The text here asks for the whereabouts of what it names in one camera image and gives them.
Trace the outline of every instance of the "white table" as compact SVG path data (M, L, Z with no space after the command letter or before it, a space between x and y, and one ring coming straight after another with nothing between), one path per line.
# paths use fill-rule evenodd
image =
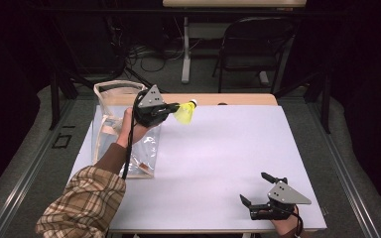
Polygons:
M206 96L228 103L227 98L242 100L245 94L201 94L202 103L187 126L169 116L161 126L155 177L127 179L127 191L110 230L122 233L272 231L270 221L250 219L239 197L243 194L253 203L268 201L267 192L273 185L261 178L262 172L288 178L290 186L312 201L311 205L299 205L307 230L326 228L282 108L274 104L253 105L265 101L260 94L248 94L258 98L247 103L251 105L202 106L209 101ZM197 94L192 98L198 100ZM119 106L117 113L122 113L123 108ZM91 164L91 130L92 127L71 175Z
M305 7L306 0L163 0L163 6L174 8L301 8ZM191 52L190 38L222 38L226 24L207 24L204 27L201 24L195 24L195 31L190 33L188 17L184 21L184 67L182 70L182 83L190 82L191 72Z

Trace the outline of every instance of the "clear plastic bag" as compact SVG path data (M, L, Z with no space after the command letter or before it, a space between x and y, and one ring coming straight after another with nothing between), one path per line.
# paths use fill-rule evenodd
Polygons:
M124 97L125 94L136 95L145 90L145 85L127 80L112 80L94 85L94 93L99 105L93 121L92 164L104 155L110 144L115 142L122 126L123 112L129 106L110 105L109 101ZM131 163L127 178L152 178L154 176L157 149L161 127L151 129L145 137L132 147Z

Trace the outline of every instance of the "yellow object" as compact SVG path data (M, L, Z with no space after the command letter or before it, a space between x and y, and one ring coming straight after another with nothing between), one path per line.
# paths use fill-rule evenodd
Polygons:
M196 108L196 100L192 99L190 102L182 103L179 105L179 109L174 113L175 118L182 124L189 124L191 122L191 116Z

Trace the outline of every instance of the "hand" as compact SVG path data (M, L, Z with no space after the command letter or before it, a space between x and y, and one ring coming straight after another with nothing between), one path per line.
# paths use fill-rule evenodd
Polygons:
M129 107L125 110L123 114L122 128L120 129L120 134L116 141L116 143L122 146L123 148L126 148L128 146L128 137L129 137L129 132L131 131L131 120L132 120L132 108ZM136 124L134 126L134 137L132 139L132 144L135 144L136 142L141 140L151 128L153 127L147 128L141 124Z
M296 206L295 206L294 212L296 214L299 214L299 210ZM293 230L294 228L296 228L298 223L298 218L294 215L290 215L289 218L287 218L287 220L271 220L271 222L275 226L275 230L277 231L277 233L280 236L282 236L289 233L289 231Z

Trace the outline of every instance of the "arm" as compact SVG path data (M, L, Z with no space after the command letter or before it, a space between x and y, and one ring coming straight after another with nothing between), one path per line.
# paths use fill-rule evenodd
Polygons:
M295 207L295 213L299 214L299 209ZM294 215L290 215L287 220L271 220L274 224L277 233L280 238L294 238L296 237L296 227L298 224L298 219ZM310 235L303 230L300 235L301 238L309 238Z
M93 166L76 173L63 195L46 209L36 224L44 237L104 237L126 189L118 175L126 161L132 109L125 110L120 135ZM135 125L133 143L150 128Z

